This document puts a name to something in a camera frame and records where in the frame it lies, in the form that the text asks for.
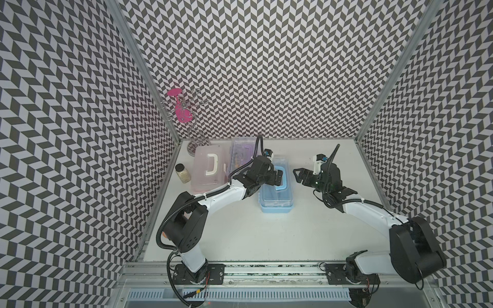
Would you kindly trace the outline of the purple toolbox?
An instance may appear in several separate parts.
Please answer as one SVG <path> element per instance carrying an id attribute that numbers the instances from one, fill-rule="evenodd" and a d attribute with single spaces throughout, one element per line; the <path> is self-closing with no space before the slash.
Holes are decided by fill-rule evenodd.
<path id="1" fill-rule="evenodd" d="M 255 137 L 234 137 L 232 139 L 228 173 L 245 165 L 257 154 L 255 142 Z"/>

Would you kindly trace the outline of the blue toolbox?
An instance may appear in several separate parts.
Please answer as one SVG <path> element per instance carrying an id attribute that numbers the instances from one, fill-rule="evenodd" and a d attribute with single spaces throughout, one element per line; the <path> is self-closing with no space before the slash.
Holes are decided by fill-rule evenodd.
<path id="1" fill-rule="evenodd" d="M 286 214 L 294 207 L 289 160 L 286 156 L 276 156 L 273 165 L 276 171 L 282 171 L 281 185 L 260 188 L 259 204 L 263 213 Z"/>

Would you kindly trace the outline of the pink toolbox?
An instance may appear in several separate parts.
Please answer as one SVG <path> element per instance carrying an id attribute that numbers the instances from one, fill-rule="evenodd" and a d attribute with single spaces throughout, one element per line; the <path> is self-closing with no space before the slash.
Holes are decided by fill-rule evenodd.
<path id="1" fill-rule="evenodd" d="M 206 193 L 227 182 L 227 149 L 224 145 L 199 146 L 191 175 L 191 191 Z"/>

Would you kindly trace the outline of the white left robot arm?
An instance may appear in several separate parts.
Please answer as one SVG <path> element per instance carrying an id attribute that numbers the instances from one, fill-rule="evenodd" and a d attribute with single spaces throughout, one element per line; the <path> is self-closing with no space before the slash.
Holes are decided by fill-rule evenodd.
<path id="1" fill-rule="evenodd" d="M 179 256 L 194 283 L 208 276 L 208 261 L 198 244 L 208 215 L 253 196 L 264 185 L 280 186 L 282 171 L 275 169 L 272 156 L 258 135 L 252 158 L 231 171 L 225 184 L 199 195 L 181 193 L 160 223 L 155 235 L 157 246 L 170 250 L 170 257 Z"/>

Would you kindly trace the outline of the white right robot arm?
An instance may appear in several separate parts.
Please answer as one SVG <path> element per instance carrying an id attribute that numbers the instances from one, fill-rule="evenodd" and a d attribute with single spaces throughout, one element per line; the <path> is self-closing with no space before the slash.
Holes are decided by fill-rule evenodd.
<path id="1" fill-rule="evenodd" d="M 388 248 L 382 252 L 360 250 L 347 257 L 343 266 L 346 280 L 358 284 L 371 275 L 384 274 L 417 284 L 444 269 L 447 258 L 428 221 L 393 213 L 344 186 L 334 163 L 336 154 L 316 155 L 312 170 L 294 169 L 296 182 L 319 192 L 319 200 L 327 208 L 359 219 L 388 240 Z"/>

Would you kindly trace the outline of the glass jar black lid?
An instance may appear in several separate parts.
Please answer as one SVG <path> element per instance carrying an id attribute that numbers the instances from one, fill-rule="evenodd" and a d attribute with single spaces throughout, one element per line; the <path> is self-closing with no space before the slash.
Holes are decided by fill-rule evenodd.
<path id="1" fill-rule="evenodd" d="M 191 174 L 183 164 L 181 164 L 181 163 L 176 164 L 175 165 L 175 172 L 178 175 L 178 177 L 182 183 L 186 184 L 186 183 L 191 181 Z"/>

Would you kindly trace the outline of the pink glass on rack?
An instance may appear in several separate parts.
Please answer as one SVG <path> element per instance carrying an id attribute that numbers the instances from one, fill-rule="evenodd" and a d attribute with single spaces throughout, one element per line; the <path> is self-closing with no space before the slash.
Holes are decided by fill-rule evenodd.
<path id="1" fill-rule="evenodd" d="M 192 112 L 181 102 L 182 89 L 174 88 L 167 92 L 167 95 L 175 99 L 175 115 L 179 123 L 190 123 L 193 120 Z"/>

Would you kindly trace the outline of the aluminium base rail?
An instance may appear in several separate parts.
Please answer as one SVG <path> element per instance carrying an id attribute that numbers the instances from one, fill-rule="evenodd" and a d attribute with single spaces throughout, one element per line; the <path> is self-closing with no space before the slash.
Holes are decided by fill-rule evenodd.
<path id="1" fill-rule="evenodd" d="M 408 284 L 396 275 L 349 284 L 325 272 L 336 262 L 221 261 L 204 283 L 172 287 L 165 262 L 123 267 L 107 307 L 447 307 L 437 282 Z M 178 294 L 185 296 L 181 302 Z"/>

